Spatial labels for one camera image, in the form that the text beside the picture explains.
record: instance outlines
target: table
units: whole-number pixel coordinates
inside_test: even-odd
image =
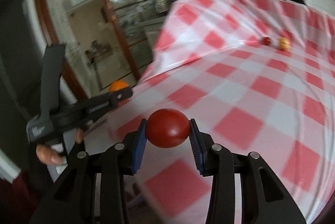
[[[274,44],[261,45],[263,36]],[[277,49],[281,36],[291,51]],[[259,152],[311,223],[335,186],[334,36],[334,18],[291,2],[178,1],[133,97],[104,117],[87,149],[101,152],[155,110],[177,109],[231,152]],[[166,223],[205,223],[212,178],[199,175],[188,140],[147,143],[135,178]],[[236,176],[236,223],[240,191]]]

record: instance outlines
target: screw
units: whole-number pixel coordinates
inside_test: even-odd
[[[212,145],[212,149],[216,150],[216,151],[220,151],[222,149],[222,146],[219,145],[219,144],[214,144],[214,145]]]
[[[123,143],[118,143],[114,146],[116,150],[123,150],[125,148],[125,145]]]
[[[82,159],[82,158],[85,158],[86,155],[87,153],[85,151],[81,151],[81,152],[78,152],[77,157],[79,159]]]
[[[253,152],[250,152],[250,156],[251,156],[251,158],[253,158],[253,159],[258,159],[258,158],[259,158],[259,153],[253,151]]]

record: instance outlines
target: red and white tablecloth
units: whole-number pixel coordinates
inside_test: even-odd
[[[260,45],[263,36],[274,45]],[[281,36],[291,51],[277,50]],[[142,82],[107,114],[108,134],[88,135],[88,151],[101,152],[155,110],[174,108],[230,151],[259,152],[311,223],[335,186],[333,50],[335,19],[307,6],[178,1]],[[172,149],[147,143],[136,180],[166,223],[205,223],[212,178],[196,170],[188,140]],[[238,176],[236,182],[240,223]]]

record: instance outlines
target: finger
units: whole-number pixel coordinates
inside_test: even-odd
[[[61,165],[63,163],[61,156],[45,145],[37,145],[36,155],[43,164]]]
[[[84,131],[82,129],[76,130],[75,140],[77,144],[81,144],[81,142],[84,140]]]

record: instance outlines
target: small red fruit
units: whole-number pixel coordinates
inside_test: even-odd
[[[263,45],[269,46],[271,44],[271,39],[269,37],[263,38]]]
[[[173,148],[187,139],[190,130],[190,121],[182,112],[160,109],[149,116],[145,135],[156,147]]]

